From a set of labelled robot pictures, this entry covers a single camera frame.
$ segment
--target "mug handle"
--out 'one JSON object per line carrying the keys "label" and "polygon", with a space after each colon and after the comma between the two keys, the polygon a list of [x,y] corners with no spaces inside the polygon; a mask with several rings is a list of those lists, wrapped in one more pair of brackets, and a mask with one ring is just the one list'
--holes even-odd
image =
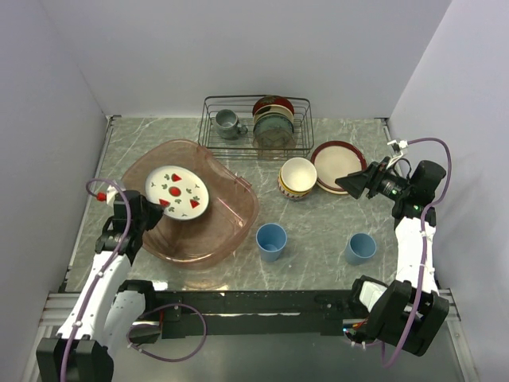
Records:
{"label": "mug handle", "polygon": [[239,134],[244,135],[246,133],[247,133],[247,126],[241,124],[240,127],[239,127]]}

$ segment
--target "dish rack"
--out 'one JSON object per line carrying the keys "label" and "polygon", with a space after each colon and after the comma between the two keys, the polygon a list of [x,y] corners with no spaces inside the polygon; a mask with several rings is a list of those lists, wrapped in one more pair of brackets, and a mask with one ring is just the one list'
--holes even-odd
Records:
{"label": "dish rack", "polygon": [[[266,95],[213,95],[205,98],[201,115],[198,143],[207,147],[217,158],[287,160],[294,157],[306,157],[314,146],[311,103],[306,98],[285,97],[295,109],[293,120],[294,148],[273,149],[253,146],[253,115],[255,103]],[[240,123],[247,127],[247,133],[235,140],[221,138],[212,120],[218,111],[230,109],[239,117]]]}

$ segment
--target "gray marble surface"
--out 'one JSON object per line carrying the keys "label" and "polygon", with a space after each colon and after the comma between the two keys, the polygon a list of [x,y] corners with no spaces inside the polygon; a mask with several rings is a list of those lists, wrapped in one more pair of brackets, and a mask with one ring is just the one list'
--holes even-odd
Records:
{"label": "gray marble surface", "polygon": [[[200,119],[182,118],[115,119],[100,177],[121,178],[144,153],[167,140],[196,141],[199,123]],[[368,163],[390,153],[378,119],[315,119],[313,125],[315,147],[329,140],[350,142],[364,153]],[[158,290],[309,290],[349,289],[361,275],[384,282],[394,278],[397,242],[388,199],[378,196],[370,201],[365,197],[355,200],[315,187],[306,200],[293,202],[276,187],[282,162],[221,162],[248,180],[258,195],[258,219],[244,242],[234,254],[205,271],[177,268],[142,249],[134,261],[131,279],[151,280]],[[95,240],[110,215],[111,210],[104,204],[91,203],[68,274],[68,291],[83,288]],[[282,257],[274,263],[261,261],[255,243],[256,230],[269,222],[281,224],[289,237]],[[357,267],[344,259],[347,240],[356,232],[373,235],[378,245],[374,258]]]}

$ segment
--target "gray mug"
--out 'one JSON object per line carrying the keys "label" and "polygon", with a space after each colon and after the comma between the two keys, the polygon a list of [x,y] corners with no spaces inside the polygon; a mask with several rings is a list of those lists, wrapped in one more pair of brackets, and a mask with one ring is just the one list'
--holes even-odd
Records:
{"label": "gray mug", "polygon": [[217,134],[224,139],[236,139],[239,135],[247,133],[247,127],[240,123],[237,114],[228,109],[219,111],[212,124]]}

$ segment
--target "white wall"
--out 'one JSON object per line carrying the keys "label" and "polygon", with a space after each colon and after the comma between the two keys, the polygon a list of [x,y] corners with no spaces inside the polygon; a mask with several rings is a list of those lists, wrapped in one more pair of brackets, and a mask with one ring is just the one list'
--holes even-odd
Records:
{"label": "white wall", "polygon": [[36,0],[0,2],[0,380],[64,277],[106,120]]}
{"label": "white wall", "polygon": [[[507,1],[453,0],[390,118],[394,136],[432,135],[451,147],[433,260],[486,381],[509,380],[508,20]],[[445,164],[433,144],[411,153]]]}
{"label": "white wall", "polygon": [[200,115],[205,96],[304,96],[387,117],[450,0],[41,0],[107,115]]}

